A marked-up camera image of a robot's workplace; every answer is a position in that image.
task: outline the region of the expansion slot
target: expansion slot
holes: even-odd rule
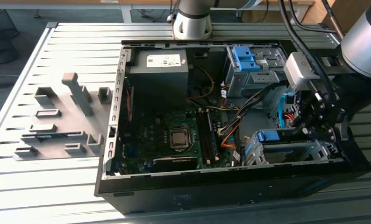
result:
[[[201,155],[206,164],[218,160],[218,148],[216,133],[213,131],[209,110],[198,110],[196,113],[196,122],[198,129],[198,139]]]

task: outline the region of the floor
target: floor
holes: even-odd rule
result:
[[[9,10],[7,12],[19,31],[19,36],[11,40],[19,58],[9,64],[0,65],[0,75],[19,75],[48,22],[122,22],[118,10],[41,10],[38,19],[33,18],[34,10]],[[140,11],[133,10],[133,22],[153,22],[153,20],[164,22],[169,11],[153,10],[145,14],[149,18],[142,18]],[[241,22],[234,16],[234,11],[213,11],[210,19],[212,22]],[[0,77],[0,109],[15,79],[13,76]]]

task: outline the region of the wooden desk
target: wooden desk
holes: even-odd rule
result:
[[[294,10],[301,21],[308,7],[314,0],[293,0]],[[0,8],[3,9],[120,9],[125,23],[132,22],[130,10],[169,9],[170,0],[0,0]],[[265,11],[266,2],[241,10]],[[236,10],[234,8],[213,8],[213,10]],[[278,11],[277,0],[269,0],[269,11]]]

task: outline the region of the black hose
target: black hose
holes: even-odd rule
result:
[[[336,31],[334,31],[334,30],[330,30],[330,29],[317,29],[317,28],[310,28],[310,27],[302,26],[302,24],[301,24],[300,21],[297,20],[297,16],[296,16],[296,13],[294,13],[294,8],[293,8],[292,0],[289,0],[289,6],[290,6],[290,15],[292,15],[294,24],[296,24],[296,26],[297,26],[300,29],[304,29],[304,30],[308,30],[308,31],[313,31],[313,32],[320,32],[320,33],[336,34]]]
[[[289,18],[288,18],[286,13],[285,13],[284,0],[278,0],[277,4],[278,4],[278,10],[280,10],[280,14],[281,14],[281,17],[282,17],[282,20],[284,20],[284,24],[285,24],[285,29],[286,29],[297,47],[298,47],[298,49],[301,50],[302,54],[306,57],[306,60],[309,62],[312,70],[314,71],[314,74],[321,78],[322,85],[324,85],[324,87],[326,89],[326,92],[328,92],[329,102],[334,102],[334,100],[336,100],[334,90],[333,90],[333,87],[332,87],[332,84],[330,84],[330,80],[329,80],[329,78],[326,76],[326,73],[322,69],[322,65],[318,63],[317,59],[314,58],[314,56],[309,52],[305,43],[302,42],[301,38],[298,37],[297,33],[294,32],[294,29],[290,25]]]

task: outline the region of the slotted aluminum table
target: slotted aluminum table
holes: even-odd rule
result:
[[[214,24],[213,30],[217,39],[289,39],[280,24]],[[333,48],[338,44],[325,34],[297,32],[309,48]],[[25,132],[17,127],[29,122],[25,115],[34,112],[36,87],[68,70],[78,73],[78,82],[86,89],[113,85],[120,42],[133,39],[170,39],[170,26],[50,23],[45,29],[0,112],[0,223],[117,223],[154,219],[172,223],[169,218],[176,218],[176,223],[371,222],[371,173],[297,200],[124,217],[102,198],[93,196],[97,157],[13,160],[14,148],[21,143],[18,137]],[[354,116],[350,126],[371,162],[371,106]]]

